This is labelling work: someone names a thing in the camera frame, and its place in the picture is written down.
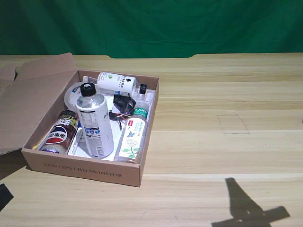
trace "pepsi can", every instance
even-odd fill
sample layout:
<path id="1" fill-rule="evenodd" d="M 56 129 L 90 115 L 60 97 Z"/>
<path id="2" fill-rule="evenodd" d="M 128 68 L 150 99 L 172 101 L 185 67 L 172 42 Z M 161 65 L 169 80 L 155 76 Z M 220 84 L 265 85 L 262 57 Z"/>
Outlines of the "pepsi can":
<path id="1" fill-rule="evenodd" d="M 77 113 L 71 110 L 62 111 L 41 150 L 66 155 L 78 126 Z"/>

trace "plastic bottle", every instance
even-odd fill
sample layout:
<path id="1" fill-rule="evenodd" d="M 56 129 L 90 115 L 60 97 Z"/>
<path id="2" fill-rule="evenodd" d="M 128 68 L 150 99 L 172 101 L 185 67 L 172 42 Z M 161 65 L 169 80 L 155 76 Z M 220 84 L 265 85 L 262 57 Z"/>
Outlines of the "plastic bottle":
<path id="1" fill-rule="evenodd" d="M 101 72 L 97 87 L 100 92 L 133 97 L 144 84 L 139 84 L 135 77 L 129 77 L 109 72 Z"/>
<path id="2" fill-rule="evenodd" d="M 89 154 L 92 157 L 104 158 L 114 149 L 106 99 L 96 93 L 93 83 L 84 83 L 80 89 L 81 97 L 76 106 Z"/>
<path id="3" fill-rule="evenodd" d="M 137 101 L 134 113 L 126 123 L 115 155 L 115 161 L 137 163 L 140 160 L 143 139 L 147 129 L 148 104 Z"/>

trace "green curtain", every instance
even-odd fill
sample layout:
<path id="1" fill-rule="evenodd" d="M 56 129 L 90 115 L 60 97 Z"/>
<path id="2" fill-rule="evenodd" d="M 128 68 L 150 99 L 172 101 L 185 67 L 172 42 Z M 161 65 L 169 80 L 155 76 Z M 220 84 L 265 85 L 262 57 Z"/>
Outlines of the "green curtain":
<path id="1" fill-rule="evenodd" d="M 303 0 L 1 0 L 0 54 L 303 52 Z"/>

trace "table surface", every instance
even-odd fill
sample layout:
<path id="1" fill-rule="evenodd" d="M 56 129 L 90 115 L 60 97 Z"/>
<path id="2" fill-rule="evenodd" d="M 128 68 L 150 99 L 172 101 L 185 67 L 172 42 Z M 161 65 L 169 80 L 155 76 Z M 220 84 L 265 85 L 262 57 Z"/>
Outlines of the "table surface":
<path id="1" fill-rule="evenodd" d="M 40 57 L 2 55 L 0 67 Z M 14 152 L 0 162 L 14 196 L 0 226 L 211 227 L 232 218 L 231 177 L 263 210 L 285 207 L 291 217 L 272 227 L 302 226 L 303 53 L 74 59 L 80 69 L 160 77 L 142 185 L 33 172 Z M 246 201 L 231 188 L 233 201 Z"/>

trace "cardboard box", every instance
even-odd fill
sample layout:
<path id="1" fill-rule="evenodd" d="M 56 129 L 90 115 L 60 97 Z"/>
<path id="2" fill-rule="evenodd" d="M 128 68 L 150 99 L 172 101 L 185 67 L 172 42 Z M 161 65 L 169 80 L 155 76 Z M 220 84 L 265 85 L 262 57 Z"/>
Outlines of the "cardboard box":
<path id="1" fill-rule="evenodd" d="M 77 70 L 70 53 L 25 63 L 15 82 L 0 97 L 0 154 L 22 148 L 23 156 L 34 171 L 140 186 L 158 101 L 158 77 L 125 74 L 156 90 L 143 155 L 138 164 L 32 150 L 66 108 L 63 101 L 66 90 L 82 81 L 83 76 L 97 78 L 99 73 Z"/>
<path id="2" fill-rule="evenodd" d="M 0 96 L 14 82 L 16 77 L 16 67 L 7 65 L 0 69 Z"/>

